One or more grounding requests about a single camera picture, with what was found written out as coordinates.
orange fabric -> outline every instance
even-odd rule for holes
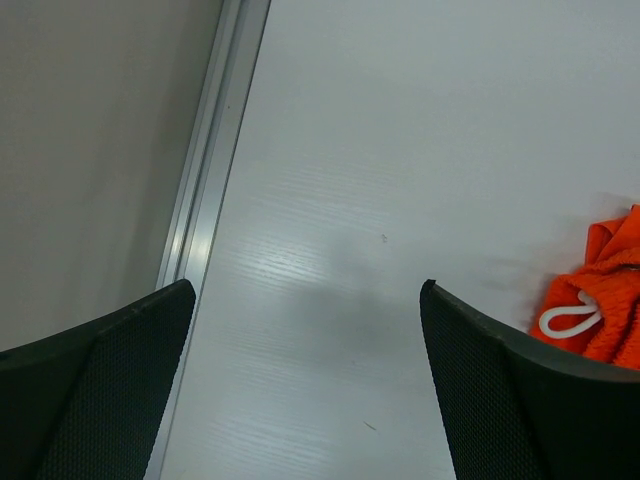
[[[580,290],[596,301],[603,319],[572,338],[547,337],[538,325],[540,316],[551,308],[582,305]],[[559,316],[550,327],[565,330],[587,317]],[[624,218],[591,225],[585,265],[551,282],[530,333],[594,360],[640,369],[640,205],[634,205]]]

metal edge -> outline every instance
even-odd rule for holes
[[[159,480],[196,325],[200,294],[271,0],[226,0],[196,115],[158,288],[187,278],[193,320],[144,480]]]

folded cloth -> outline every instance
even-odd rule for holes
[[[549,336],[591,323],[568,338]],[[640,369],[640,205],[591,225],[584,266],[553,280],[530,333],[593,360]]]

white cord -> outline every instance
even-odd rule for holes
[[[538,321],[540,325],[540,330],[549,338],[571,338],[576,335],[589,330],[596,323],[602,320],[602,314],[598,309],[598,305],[593,298],[586,294],[584,290],[580,290],[578,292],[578,299],[584,303],[584,305],[579,305],[577,307],[556,307],[547,310]],[[588,315],[592,313],[589,318],[587,318],[584,322],[579,323],[575,327],[568,328],[566,330],[551,330],[549,327],[549,323],[556,317],[560,317],[562,315]]]

table surface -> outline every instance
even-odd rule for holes
[[[421,284],[525,329],[638,199],[638,23],[273,0],[162,478],[452,480]]]

